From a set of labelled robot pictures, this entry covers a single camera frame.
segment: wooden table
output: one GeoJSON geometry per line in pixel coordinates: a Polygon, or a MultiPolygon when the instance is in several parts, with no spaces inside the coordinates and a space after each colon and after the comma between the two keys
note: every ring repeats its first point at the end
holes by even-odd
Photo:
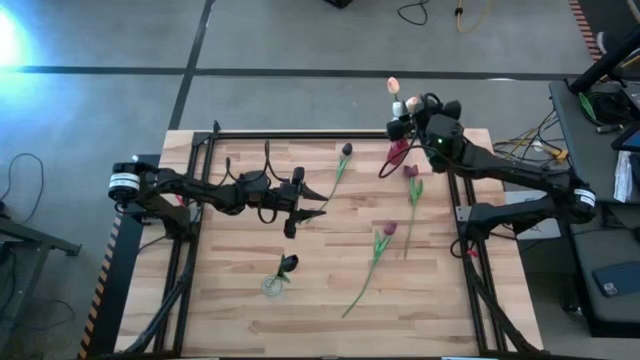
{"type": "MultiPolygon", "coordinates": [[[[168,133],[161,167],[186,172],[192,134],[168,133]]],[[[487,130],[468,129],[465,135],[491,148],[487,130]]],[[[344,143],[274,140],[271,161],[279,176],[290,177],[294,167],[304,166],[307,184],[328,194],[344,143]]],[[[285,214],[274,224],[264,225],[253,209],[233,217],[206,207],[184,356],[477,354],[462,262],[449,254],[456,231],[446,175],[434,174],[419,150],[412,151],[405,161],[418,164],[425,191],[416,212],[409,256],[404,260],[411,212],[408,181],[402,171],[386,179],[377,177],[386,159],[387,141],[352,143],[353,158],[326,207],[327,215],[299,225],[295,240],[282,233],[285,214]],[[397,222],[398,230],[358,306],[341,319],[367,276],[373,232],[388,221],[397,222]],[[286,285],[285,293],[269,298],[261,293],[261,282],[276,271],[283,253],[297,254],[300,264],[290,274],[292,283],[286,285]]],[[[227,156],[236,175],[261,169],[263,149],[263,140],[217,141],[209,181],[220,181],[227,156]]],[[[474,185],[479,202],[503,203],[500,182],[486,179],[474,185]]],[[[319,205],[306,200],[301,203],[302,208],[319,205]]],[[[163,233],[160,226],[149,227],[142,243],[163,233]]],[[[501,306],[525,337],[541,347],[517,244],[494,237],[487,247],[501,306]]],[[[117,349],[131,344],[158,309],[170,249],[170,241],[161,241],[138,256],[117,349]]],[[[488,312],[483,310],[491,338],[488,312]]],[[[170,321],[169,339],[173,338],[173,325],[170,321]]]]}

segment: concrete floor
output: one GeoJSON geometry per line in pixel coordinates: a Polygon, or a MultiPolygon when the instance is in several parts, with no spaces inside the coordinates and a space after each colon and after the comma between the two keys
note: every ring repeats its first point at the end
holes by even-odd
{"type": "MultiPolygon", "coordinates": [[[[486,22],[464,35],[455,31],[454,0],[428,4],[424,27],[397,16],[396,8],[409,2],[355,0],[338,11],[321,0],[217,0],[197,64],[576,74],[591,63],[566,1],[494,0],[486,22]]],[[[479,16],[482,4],[465,4],[466,21],[479,16]]],[[[204,6],[205,0],[1,0],[0,45],[9,50],[0,54],[0,65],[184,69],[204,6]]],[[[435,92],[445,101],[460,100],[465,126],[488,128],[494,140],[537,125],[551,110],[544,76],[447,76],[404,79],[402,94],[435,92]]],[[[75,323],[25,333],[31,338],[22,344],[21,358],[68,359],[77,353],[114,216],[106,196],[111,165],[161,151],[181,81],[181,75],[0,74],[0,188],[15,154],[40,156],[45,190],[28,225],[83,245],[77,258],[53,253],[36,289],[39,297],[69,302],[78,314],[75,323]]],[[[179,128],[210,129],[214,120],[226,129],[382,128],[388,118],[382,77],[196,76],[179,128]]],[[[547,135],[561,132],[554,128],[547,135]]],[[[21,161],[14,170],[14,179],[21,180],[7,203],[20,217],[34,200],[38,169],[21,161]]],[[[640,349],[637,340],[591,339],[584,325],[565,326],[559,334],[551,324],[572,320],[539,295],[535,281],[530,287],[548,350],[622,359],[629,349],[640,349]],[[596,345],[588,344],[603,343],[606,353],[590,352],[596,345]]],[[[32,317],[55,311],[47,306],[53,305],[42,305],[32,317]]]]}

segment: cable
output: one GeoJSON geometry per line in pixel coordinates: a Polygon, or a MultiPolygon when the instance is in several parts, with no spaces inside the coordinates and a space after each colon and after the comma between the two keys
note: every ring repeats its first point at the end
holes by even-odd
{"type": "Polygon", "coordinates": [[[597,229],[590,229],[590,230],[584,230],[584,231],[578,231],[576,233],[573,233],[573,236],[578,236],[578,235],[582,235],[582,234],[588,234],[588,233],[592,233],[592,232],[598,232],[598,231],[611,231],[611,230],[627,230],[627,231],[634,231],[634,229],[630,229],[627,227],[606,227],[606,228],[597,228],[597,229]]]}
{"type": "Polygon", "coordinates": [[[460,21],[462,19],[462,1],[463,0],[458,0],[458,7],[456,8],[456,25],[458,26],[458,32],[470,33],[473,30],[475,30],[478,26],[480,26],[480,24],[482,24],[484,19],[486,19],[487,16],[489,15],[489,12],[491,11],[491,0],[487,0],[487,5],[482,11],[482,15],[480,16],[480,19],[475,23],[475,25],[473,25],[470,29],[467,29],[467,30],[462,29],[462,26],[460,25],[460,21]]]}
{"type": "Polygon", "coordinates": [[[395,154],[391,159],[388,159],[388,160],[387,160],[387,162],[382,166],[382,169],[380,169],[380,172],[378,173],[378,177],[379,177],[380,179],[384,179],[384,178],[388,177],[389,175],[393,174],[393,172],[394,172],[394,171],[396,171],[396,169],[397,169],[397,168],[399,168],[399,167],[400,167],[400,165],[402,165],[402,163],[404,162],[404,159],[406,159],[406,158],[407,158],[407,155],[409,155],[409,150],[410,150],[411,148],[413,148],[413,146],[414,146],[413,144],[416,142],[416,139],[417,139],[417,138],[418,138],[418,131],[416,131],[416,132],[415,132],[415,134],[413,134],[413,138],[411,139],[411,142],[409,143],[409,147],[408,147],[408,148],[406,148],[406,149],[402,150],[402,151],[401,151],[401,152],[399,152],[399,153],[396,153],[396,154],[395,154]],[[392,159],[395,159],[395,158],[398,156],[398,154],[402,154],[402,153],[404,153],[404,156],[402,157],[402,160],[400,160],[400,162],[398,163],[398,165],[396,165],[396,166],[395,166],[393,169],[391,169],[388,173],[386,173],[386,174],[382,174],[382,170],[384,170],[384,169],[387,167],[387,165],[391,162],[391,160],[392,160],[392,159]]]}
{"type": "Polygon", "coordinates": [[[511,151],[510,151],[510,152],[509,152],[509,154],[507,155],[507,158],[508,158],[508,157],[510,157],[511,155],[513,155],[513,153],[514,153],[514,152],[515,152],[515,151],[516,151],[520,146],[522,146],[522,144],[526,141],[526,139],[527,139],[529,136],[531,136],[531,134],[533,134],[533,133],[536,131],[536,129],[537,129],[538,127],[540,127],[540,126],[544,125],[544,124],[549,120],[549,118],[553,115],[553,113],[554,113],[554,112],[555,112],[555,110],[551,110],[551,112],[549,113],[549,115],[545,116],[545,118],[542,120],[542,122],[540,123],[540,125],[538,125],[537,127],[534,127],[534,128],[531,128],[531,129],[529,129],[529,130],[525,131],[523,134],[526,134],[526,135],[524,135],[524,137],[523,137],[523,138],[522,138],[522,139],[521,139],[521,140],[516,144],[516,146],[515,146],[513,149],[511,149],[511,151]]]}
{"type": "Polygon", "coordinates": [[[7,197],[7,195],[9,195],[9,191],[11,191],[11,170],[13,169],[13,164],[17,159],[23,156],[32,157],[36,159],[36,161],[38,161],[38,163],[40,164],[40,191],[38,191],[38,197],[36,198],[36,202],[33,205],[33,208],[31,209],[31,212],[29,213],[29,215],[24,220],[20,222],[16,222],[17,224],[24,224],[27,221],[31,220],[33,215],[36,213],[36,210],[38,209],[38,205],[40,204],[40,199],[42,198],[42,192],[44,191],[44,164],[42,163],[42,160],[32,153],[20,153],[14,156],[13,159],[11,159],[11,163],[9,163],[9,172],[7,173],[7,179],[8,179],[7,191],[5,191],[4,194],[2,194],[2,196],[0,196],[0,202],[2,202],[4,198],[7,197]]]}
{"type": "Polygon", "coordinates": [[[553,240],[553,239],[554,238],[540,239],[540,240],[536,241],[533,245],[520,250],[520,254],[524,254],[525,252],[527,252],[527,251],[531,250],[532,248],[538,246],[538,244],[542,244],[543,242],[547,242],[548,240],[553,240]]]}
{"type": "Polygon", "coordinates": [[[151,245],[153,245],[153,244],[157,243],[158,241],[160,241],[160,240],[164,240],[164,239],[166,239],[166,238],[167,238],[167,235],[165,234],[165,235],[162,235],[162,236],[160,236],[159,238],[157,238],[157,239],[155,239],[155,240],[151,240],[151,241],[149,241],[148,243],[146,243],[146,244],[142,245],[142,246],[138,249],[138,254],[140,254],[140,252],[142,252],[142,250],[143,250],[144,248],[149,247],[149,246],[151,246],[151,245]]]}
{"type": "MultiPolygon", "coordinates": [[[[524,159],[525,156],[527,156],[527,152],[529,151],[529,149],[531,148],[531,145],[533,145],[534,140],[537,138],[540,140],[540,142],[544,142],[544,140],[542,139],[541,133],[542,133],[542,126],[551,118],[551,116],[547,116],[547,118],[537,127],[537,131],[536,131],[536,135],[533,136],[533,138],[531,138],[531,140],[529,141],[529,145],[527,145],[527,147],[524,149],[524,153],[522,153],[522,157],[521,159],[524,159]]],[[[545,144],[547,146],[551,146],[552,148],[561,151],[562,149],[560,149],[559,147],[553,146],[551,144],[545,144]]]]}
{"type": "Polygon", "coordinates": [[[402,20],[408,22],[409,24],[416,25],[416,26],[424,26],[424,25],[427,24],[427,21],[429,20],[429,14],[427,14],[427,8],[425,7],[425,5],[429,3],[429,1],[431,1],[431,0],[420,0],[417,3],[401,6],[401,7],[398,8],[398,15],[402,18],[402,20]],[[424,21],[423,22],[412,21],[412,20],[407,19],[404,15],[402,15],[402,10],[408,9],[408,8],[411,8],[411,7],[414,7],[414,6],[420,6],[420,8],[422,9],[422,12],[424,13],[424,21]]]}
{"type": "Polygon", "coordinates": [[[507,240],[518,240],[517,238],[509,235],[502,235],[494,232],[490,232],[489,234],[491,234],[491,236],[496,236],[496,237],[507,239],[507,240]]]}
{"type": "Polygon", "coordinates": [[[51,300],[47,300],[46,302],[54,302],[54,303],[58,303],[58,304],[62,304],[64,305],[67,309],[69,309],[69,312],[71,313],[71,317],[65,320],[60,320],[58,322],[55,322],[53,324],[50,325],[45,325],[45,326],[35,326],[35,325],[30,325],[30,324],[16,324],[19,327],[25,328],[27,330],[31,330],[31,331],[47,331],[50,329],[53,329],[55,327],[58,327],[60,325],[64,325],[67,323],[73,323],[76,321],[76,312],[73,310],[73,308],[71,307],[71,305],[69,305],[69,303],[63,301],[63,300],[59,300],[59,299],[51,299],[51,300]]]}
{"type": "Polygon", "coordinates": [[[265,156],[264,168],[262,169],[262,172],[260,172],[260,175],[257,175],[256,177],[254,177],[253,179],[250,179],[250,180],[240,179],[240,178],[236,178],[235,176],[233,176],[233,174],[231,174],[231,159],[229,159],[227,157],[227,159],[226,159],[227,173],[225,174],[225,179],[226,179],[227,176],[229,176],[235,182],[240,182],[240,183],[246,184],[246,183],[250,183],[250,182],[259,180],[264,175],[266,175],[267,169],[269,169],[269,171],[271,172],[273,177],[275,177],[278,181],[286,182],[287,181],[286,179],[279,177],[278,175],[276,175],[275,171],[273,171],[273,167],[271,166],[270,154],[271,154],[271,145],[269,144],[269,140],[267,140],[267,141],[264,142],[264,156],[265,156]]]}
{"type": "Polygon", "coordinates": [[[619,125],[633,121],[629,109],[629,98],[618,92],[591,92],[584,94],[595,113],[595,119],[587,113],[584,106],[580,106],[584,117],[596,126],[619,125]]]}
{"type": "MultiPolygon", "coordinates": [[[[201,212],[202,212],[202,208],[199,208],[199,209],[198,209],[198,211],[196,212],[195,216],[193,217],[193,220],[191,220],[191,224],[192,224],[192,225],[193,225],[193,224],[195,224],[195,223],[197,222],[196,220],[198,220],[198,215],[200,215],[200,213],[201,213],[201,212]]],[[[167,238],[167,234],[162,235],[162,236],[160,236],[160,237],[159,237],[159,238],[157,238],[157,239],[154,239],[154,240],[149,241],[148,243],[146,243],[146,244],[142,245],[142,246],[138,249],[138,254],[140,254],[140,252],[142,252],[142,250],[143,250],[144,248],[149,247],[149,246],[151,246],[151,245],[153,245],[153,244],[157,243],[158,241],[164,240],[164,239],[166,239],[166,238],[167,238]]]]}

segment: power cord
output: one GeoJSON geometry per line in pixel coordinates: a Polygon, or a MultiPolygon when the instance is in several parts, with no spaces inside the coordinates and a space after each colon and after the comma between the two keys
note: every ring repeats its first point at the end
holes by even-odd
{"type": "Polygon", "coordinates": [[[475,23],[475,25],[473,25],[469,29],[463,29],[462,25],[460,25],[460,22],[462,21],[462,12],[463,12],[462,1],[463,0],[458,0],[458,7],[456,8],[456,12],[455,12],[456,25],[458,27],[458,32],[460,32],[460,33],[470,33],[473,30],[475,30],[478,26],[480,26],[480,24],[482,24],[482,22],[487,18],[487,16],[491,12],[491,0],[487,0],[487,5],[485,6],[484,10],[482,11],[482,15],[480,16],[480,19],[475,23]]]}
{"type": "Polygon", "coordinates": [[[398,15],[400,16],[400,18],[402,18],[402,20],[408,22],[409,24],[416,25],[416,26],[424,26],[427,24],[427,21],[429,20],[429,14],[427,14],[427,8],[425,7],[425,5],[429,3],[429,1],[431,0],[420,0],[417,3],[401,6],[398,8],[398,15]],[[422,9],[422,12],[424,13],[424,21],[417,22],[417,21],[409,20],[407,17],[402,15],[402,10],[409,9],[414,6],[419,6],[420,9],[422,9]]]}
{"type": "Polygon", "coordinates": [[[621,91],[582,94],[581,102],[584,117],[596,126],[624,125],[633,121],[629,98],[621,91]]]}
{"type": "Polygon", "coordinates": [[[40,204],[40,199],[42,198],[42,192],[44,191],[44,164],[42,163],[42,160],[32,153],[20,153],[14,156],[13,159],[11,159],[11,162],[9,163],[9,171],[7,173],[7,179],[8,179],[7,190],[4,192],[4,194],[2,194],[2,196],[0,196],[0,203],[4,201],[4,199],[7,197],[7,195],[9,195],[9,192],[11,191],[11,170],[13,170],[13,164],[16,162],[16,160],[18,160],[23,156],[34,158],[40,165],[40,190],[38,191],[38,197],[36,198],[36,202],[33,205],[33,208],[31,209],[31,212],[29,213],[29,215],[24,220],[20,222],[16,222],[17,224],[24,224],[27,221],[31,220],[33,215],[36,213],[36,210],[38,209],[38,205],[40,204]]]}
{"type": "MultiPolygon", "coordinates": [[[[73,310],[73,308],[71,307],[71,305],[69,305],[69,303],[67,303],[66,301],[63,300],[59,300],[59,299],[50,299],[50,300],[46,300],[46,302],[51,302],[51,303],[58,303],[58,304],[62,304],[64,305],[67,309],[69,309],[69,313],[71,314],[71,316],[67,319],[64,320],[60,320],[57,321],[53,324],[50,325],[45,325],[45,326],[35,326],[35,325],[30,325],[30,324],[23,324],[23,323],[18,323],[16,324],[17,326],[21,327],[21,328],[25,328],[27,330],[30,331],[47,331],[47,330],[51,330],[55,327],[64,325],[64,324],[68,324],[68,323],[73,323],[76,321],[76,312],[73,310]]],[[[3,319],[5,321],[13,321],[12,319],[3,319]]]]}

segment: black cable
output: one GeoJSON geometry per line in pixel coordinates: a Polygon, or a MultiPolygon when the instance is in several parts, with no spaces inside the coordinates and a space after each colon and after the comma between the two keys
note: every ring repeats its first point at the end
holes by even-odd
{"type": "MultiPolygon", "coordinates": [[[[516,241],[518,240],[513,236],[502,235],[494,232],[490,232],[489,234],[491,234],[492,236],[496,236],[496,237],[507,239],[507,240],[516,240],[516,241]]],[[[471,243],[471,245],[469,246],[469,250],[473,250],[473,248],[476,245],[476,242],[473,240],[468,240],[468,241],[471,243]]],[[[449,253],[451,254],[451,256],[453,256],[456,259],[462,259],[462,256],[456,254],[455,251],[453,250],[456,247],[456,244],[458,244],[459,242],[460,242],[460,239],[456,239],[451,243],[451,245],[449,245],[449,253]]]]}
{"type": "Polygon", "coordinates": [[[496,237],[507,239],[507,240],[518,240],[517,238],[509,235],[502,235],[494,232],[490,232],[489,234],[491,234],[491,236],[496,236],[496,237]]]}
{"type": "Polygon", "coordinates": [[[531,245],[531,246],[529,246],[529,247],[527,247],[527,248],[522,249],[522,250],[520,251],[520,254],[524,254],[525,252],[527,252],[527,251],[531,250],[531,248],[534,248],[534,247],[538,246],[538,244],[542,244],[543,242],[547,242],[547,241],[549,241],[549,240],[553,240],[553,239],[555,239],[555,238],[540,239],[540,240],[536,241],[536,242],[535,242],[535,244],[533,244],[533,245],[531,245]]]}
{"type": "MultiPolygon", "coordinates": [[[[193,220],[191,220],[191,224],[195,224],[198,220],[198,215],[200,215],[200,213],[202,212],[202,208],[199,208],[198,211],[196,212],[195,216],[193,217],[193,220]]],[[[167,238],[167,235],[162,235],[157,239],[151,240],[148,243],[142,245],[139,249],[138,249],[138,254],[140,254],[140,252],[142,252],[142,249],[149,247],[155,243],[157,243],[158,241],[164,240],[167,238]]]]}
{"type": "Polygon", "coordinates": [[[551,128],[553,125],[557,124],[559,121],[560,121],[560,120],[556,119],[556,120],[555,120],[555,121],[553,121],[551,124],[549,124],[549,125],[545,126],[545,127],[544,127],[544,129],[543,129],[542,131],[543,131],[543,132],[544,132],[544,131],[547,131],[547,130],[548,130],[549,128],[551,128]]]}
{"type": "Polygon", "coordinates": [[[59,300],[59,299],[51,299],[51,300],[47,300],[46,302],[54,302],[54,303],[58,303],[58,304],[62,304],[64,305],[67,309],[69,309],[69,312],[71,313],[71,317],[65,320],[60,320],[58,322],[55,322],[53,324],[50,325],[45,325],[45,326],[35,326],[35,325],[30,325],[30,324],[22,324],[22,323],[18,323],[16,324],[17,326],[21,327],[21,328],[25,328],[27,330],[31,330],[31,331],[47,331],[50,329],[53,329],[55,327],[58,327],[60,325],[64,325],[67,323],[73,323],[76,321],[76,312],[73,310],[73,308],[71,307],[71,305],[69,305],[69,303],[63,301],[63,300],[59,300]]]}
{"type": "Polygon", "coordinates": [[[588,234],[588,233],[592,233],[592,232],[611,231],[611,230],[627,230],[627,231],[631,231],[631,232],[634,231],[634,229],[630,229],[628,227],[606,227],[606,228],[597,228],[597,229],[578,231],[576,233],[573,233],[572,235],[573,236],[577,236],[577,235],[588,234]]]}
{"type": "Polygon", "coordinates": [[[402,150],[401,152],[395,154],[391,159],[387,160],[387,162],[382,166],[382,169],[380,169],[380,172],[378,173],[378,177],[380,179],[384,179],[387,176],[393,174],[394,171],[396,171],[396,169],[398,169],[400,167],[400,165],[402,165],[402,163],[404,162],[404,159],[407,158],[407,156],[409,155],[409,149],[411,149],[413,147],[413,144],[416,142],[416,139],[418,138],[418,132],[416,131],[415,134],[413,135],[413,138],[411,138],[411,142],[409,143],[409,147],[402,150]],[[401,154],[402,152],[404,153],[404,156],[402,157],[402,160],[400,160],[400,162],[398,163],[398,165],[396,165],[393,169],[391,169],[388,173],[386,174],[382,174],[382,170],[384,168],[386,168],[386,166],[391,162],[391,160],[395,159],[397,157],[398,154],[401,154]]]}
{"type": "Polygon", "coordinates": [[[425,5],[429,3],[429,1],[430,0],[420,0],[417,3],[401,6],[398,8],[398,15],[402,18],[402,20],[408,22],[409,24],[416,25],[416,26],[424,26],[427,24],[427,21],[429,20],[429,14],[427,13],[427,8],[425,7],[425,5]],[[413,20],[409,20],[404,15],[402,15],[402,10],[408,9],[414,6],[419,6],[422,9],[422,12],[424,13],[424,21],[416,22],[413,20]]]}
{"type": "Polygon", "coordinates": [[[151,245],[153,245],[153,244],[157,243],[158,241],[160,241],[160,240],[164,240],[164,239],[166,239],[166,238],[167,238],[167,235],[165,234],[165,235],[162,235],[162,236],[160,236],[159,238],[157,238],[157,239],[155,239],[155,240],[151,240],[151,241],[149,241],[148,243],[146,243],[146,244],[142,245],[142,246],[138,249],[138,254],[140,254],[140,252],[142,252],[142,250],[143,250],[144,248],[149,247],[149,246],[151,246],[151,245]]]}
{"type": "Polygon", "coordinates": [[[33,205],[33,208],[31,209],[31,212],[29,213],[29,215],[24,220],[20,222],[16,222],[17,224],[24,224],[27,221],[31,220],[33,215],[36,213],[36,210],[38,209],[38,205],[40,204],[40,199],[42,198],[42,192],[44,191],[44,164],[42,163],[42,160],[32,153],[20,153],[14,156],[13,159],[11,159],[11,163],[9,163],[9,172],[7,173],[7,179],[8,179],[7,191],[5,191],[4,194],[2,194],[2,196],[0,196],[0,202],[2,202],[4,198],[7,197],[7,195],[9,195],[9,191],[11,191],[11,170],[13,169],[13,164],[17,159],[23,156],[32,157],[36,159],[36,161],[38,161],[38,164],[40,164],[40,191],[38,191],[38,197],[36,198],[36,202],[33,205]]]}
{"type": "Polygon", "coordinates": [[[271,174],[273,174],[273,176],[276,179],[278,179],[281,182],[285,182],[286,181],[285,179],[278,177],[278,175],[276,175],[276,173],[273,171],[273,168],[271,167],[270,154],[271,154],[271,145],[269,144],[269,140],[267,140],[264,142],[264,156],[265,156],[264,168],[260,172],[260,175],[257,175],[253,179],[249,179],[249,180],[236,178],[235,176],[233,176],[233,174],[231,174],[231,159],[227,157],[226,159],[227,173],[225,175],[225,178],[229,176],[235,182],[247,184],[247,183],[254,182],[256,180],[261,179],[263,176],[267,174],[267,169],[269,169],[271,171],[271,174]]]}
{"type": "Polygon", "coordinates": [[[580,107],[584,117],[596,126],[619,125],[633,121],[629,107],[629,98],[622,91],[592,92],[585,94],[594,114],[595,120],[589,116],[584,107],[580,107]]]}

